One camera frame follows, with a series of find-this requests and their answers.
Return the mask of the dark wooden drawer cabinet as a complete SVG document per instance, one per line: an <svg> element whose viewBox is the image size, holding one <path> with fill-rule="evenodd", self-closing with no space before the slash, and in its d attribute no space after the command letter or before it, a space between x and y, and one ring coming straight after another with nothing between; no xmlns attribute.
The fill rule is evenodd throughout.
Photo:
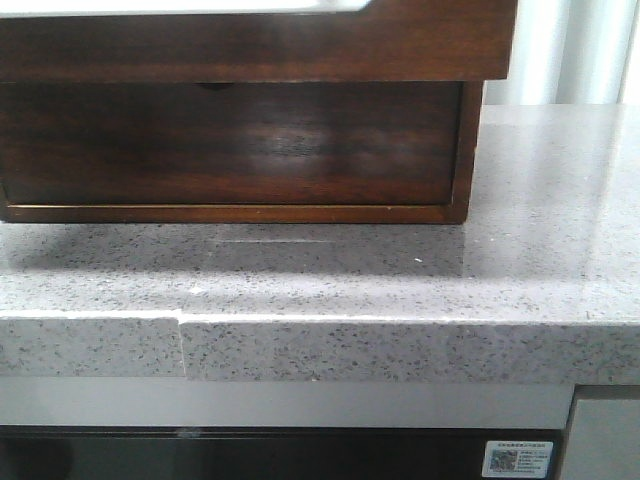
<svg viewBox="0 0 640 480"><path fill-rule="evenodd" d="M450 198L429 204L22 204L7 197L1 175L1 217L25 223L387 223L460 224L468 215L483 86L464 81L303 81L303 82L5 82L66 84L254 84L450 82L461 87L458 133Z"/></svg>

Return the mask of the dark wood lower drawer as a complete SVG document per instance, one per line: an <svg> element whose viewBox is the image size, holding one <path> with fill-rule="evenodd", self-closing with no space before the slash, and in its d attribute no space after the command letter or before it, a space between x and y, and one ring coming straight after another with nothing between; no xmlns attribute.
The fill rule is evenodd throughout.
<svg viewBox="0 0 640 480"><path fill-rule="evenodd" d="M5 84L22 204L429 204L450 198L450 82Z"/></svg>

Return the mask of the white QR code sticker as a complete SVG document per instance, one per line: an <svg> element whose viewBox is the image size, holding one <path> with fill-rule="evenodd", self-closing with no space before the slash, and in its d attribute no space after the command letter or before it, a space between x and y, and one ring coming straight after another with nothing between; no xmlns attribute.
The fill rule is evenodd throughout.
<svg viewBox="0 0 640 480"><path fill-rule="evenodd" d="M551 441L488 441L483 478L544 479L549 473L554 443Z"/></svg>

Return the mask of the white curtain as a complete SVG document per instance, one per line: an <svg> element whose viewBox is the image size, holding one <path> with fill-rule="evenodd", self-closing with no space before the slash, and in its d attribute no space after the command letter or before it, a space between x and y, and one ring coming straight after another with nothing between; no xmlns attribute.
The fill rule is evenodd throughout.
<svg viewBox="0 0 640 480"><path fill-rule="evenodd" d="M637 1L520 1L508 78L488 105L639 103Z"/></svg>

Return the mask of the white under-counter cabinet panel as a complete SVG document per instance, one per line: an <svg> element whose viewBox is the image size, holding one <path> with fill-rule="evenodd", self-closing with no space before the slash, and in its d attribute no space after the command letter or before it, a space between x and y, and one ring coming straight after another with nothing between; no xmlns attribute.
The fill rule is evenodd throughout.
<svg viewBox="0 0 640 480"><path fill-rule="evenodd" d="M637 386L580 386L575 390L560 477L639 477Z"/></svg>

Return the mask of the white tray on cabinet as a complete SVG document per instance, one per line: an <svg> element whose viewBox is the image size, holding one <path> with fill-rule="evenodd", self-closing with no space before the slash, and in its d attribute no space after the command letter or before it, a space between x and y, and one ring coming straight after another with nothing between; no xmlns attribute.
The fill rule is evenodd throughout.
<svg viewBox="0 0 640 480"><path fill-rule="evenodd" d="M2 1L1 18L358 12L367 0L21 0Z"/></svg>

